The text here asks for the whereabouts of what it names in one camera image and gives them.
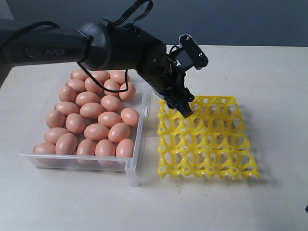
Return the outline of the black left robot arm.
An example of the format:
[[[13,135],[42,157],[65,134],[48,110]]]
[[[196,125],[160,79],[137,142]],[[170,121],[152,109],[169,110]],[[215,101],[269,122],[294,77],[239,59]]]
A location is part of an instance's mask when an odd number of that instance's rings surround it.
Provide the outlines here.
[[[131,25],[88,23],[69,31],[50,21],[0,21],[1,82],[13,67],[24,65],[76,62],[85,72],[134,69],[171,109],[189,117],[194,97],[166,51],[159,39]]]

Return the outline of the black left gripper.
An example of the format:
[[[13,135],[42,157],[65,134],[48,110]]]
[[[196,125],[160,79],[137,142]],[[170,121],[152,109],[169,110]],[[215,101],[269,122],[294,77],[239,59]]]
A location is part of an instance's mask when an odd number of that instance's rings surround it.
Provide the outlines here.
[[[142,60],[139,75],[170,108],[176,108],[184,118],[193,114],[189,102],[194,96],[184,87],[184,74],[166,54],[153,54]]]

